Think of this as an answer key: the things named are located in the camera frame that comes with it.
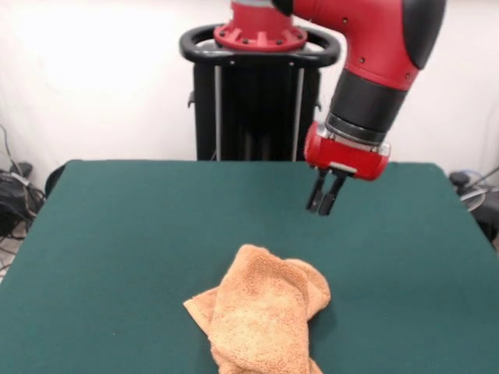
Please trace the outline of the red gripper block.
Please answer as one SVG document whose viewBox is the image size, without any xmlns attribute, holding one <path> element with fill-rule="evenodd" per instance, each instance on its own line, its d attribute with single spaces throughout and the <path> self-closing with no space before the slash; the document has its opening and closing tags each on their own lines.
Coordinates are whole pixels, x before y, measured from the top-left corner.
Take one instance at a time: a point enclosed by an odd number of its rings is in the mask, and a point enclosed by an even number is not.
<svg viewBox="0 0 499 374">
<path fill-rule="evenodd" d="M 323 123 L 314 122 L 306 134 L 304 157 L 309 165 L 318 168 L 306 209 L 311 213 L 318 209 L 319 215 L 328 216 L 345 183 L 345 173 L 335 174 L 334 181 L 323 198 L 326 171 L 344 171 L 353 178 L 374 181 L 387 167 L 390 144 L 370 146 L 356 143 L 330 132 Z"/>
</svg>

